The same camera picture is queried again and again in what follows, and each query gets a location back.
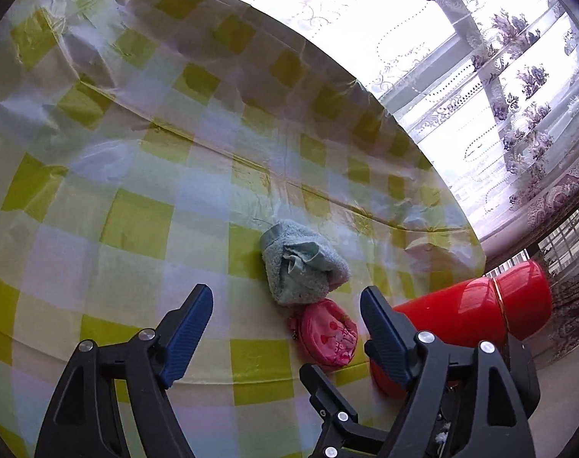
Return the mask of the pink cherry pouch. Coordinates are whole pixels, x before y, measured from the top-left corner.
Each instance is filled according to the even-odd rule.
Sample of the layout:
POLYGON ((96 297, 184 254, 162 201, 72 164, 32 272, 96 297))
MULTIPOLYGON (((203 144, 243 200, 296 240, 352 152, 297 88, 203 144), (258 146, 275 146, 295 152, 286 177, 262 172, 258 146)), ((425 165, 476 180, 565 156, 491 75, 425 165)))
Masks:
POLYGON ((355 356, 357 324, 330 299, 295 309, 288 328, 305 355, 323 369, 338 370, 355 356))

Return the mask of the grey-blue towel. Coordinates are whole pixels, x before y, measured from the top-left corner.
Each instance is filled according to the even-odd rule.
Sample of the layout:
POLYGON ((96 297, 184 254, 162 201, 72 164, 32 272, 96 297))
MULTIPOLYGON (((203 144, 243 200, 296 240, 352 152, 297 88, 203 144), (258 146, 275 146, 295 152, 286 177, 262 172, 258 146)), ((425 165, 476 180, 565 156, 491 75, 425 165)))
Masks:
POLYGON ((283 219, 259 238, 273 300, 281 306, 323 301, 349 281, 349 265, 323 235, 283 219))

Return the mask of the red plastic thermos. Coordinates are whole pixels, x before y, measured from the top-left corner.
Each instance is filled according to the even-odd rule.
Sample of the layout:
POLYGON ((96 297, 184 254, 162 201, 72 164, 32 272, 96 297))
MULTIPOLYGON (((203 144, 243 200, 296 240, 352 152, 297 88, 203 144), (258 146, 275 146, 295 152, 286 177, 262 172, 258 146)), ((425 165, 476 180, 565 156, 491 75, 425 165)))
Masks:
POLYGON ((547 276, 535 261, 523 261, 502 274, 470 279, 395 308, 418 331, 443 342, 475 347, 489 341, 497 348, 512 336, 523 341, 552 316, 547 276))

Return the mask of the green checkered plastic tablecloth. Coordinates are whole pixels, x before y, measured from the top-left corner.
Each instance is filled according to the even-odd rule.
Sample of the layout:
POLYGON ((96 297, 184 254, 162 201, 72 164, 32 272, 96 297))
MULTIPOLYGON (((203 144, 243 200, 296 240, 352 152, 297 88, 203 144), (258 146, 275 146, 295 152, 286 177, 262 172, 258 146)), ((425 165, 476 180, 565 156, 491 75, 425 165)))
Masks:
POLYGON ((239 0, 16 0, 0 21, 0 436, 35 452, 79 341, 123 342, 193 286, 212 318, 169 391, 199 457, 303 457, 320 421, 259 237, 349 264, 333 300, 478 276, 459 204, 370 92, 239 0))

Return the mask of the floral sheer curtain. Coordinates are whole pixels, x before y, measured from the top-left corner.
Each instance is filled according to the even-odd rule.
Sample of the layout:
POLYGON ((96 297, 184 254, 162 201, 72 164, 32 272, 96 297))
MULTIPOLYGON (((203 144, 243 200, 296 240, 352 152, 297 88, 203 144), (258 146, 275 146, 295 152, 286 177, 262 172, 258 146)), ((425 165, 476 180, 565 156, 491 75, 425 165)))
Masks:
POLYGON ((538 229, 579 147, 579 28, 560 0, 242 0, 355 76, 477 237, 538 229))

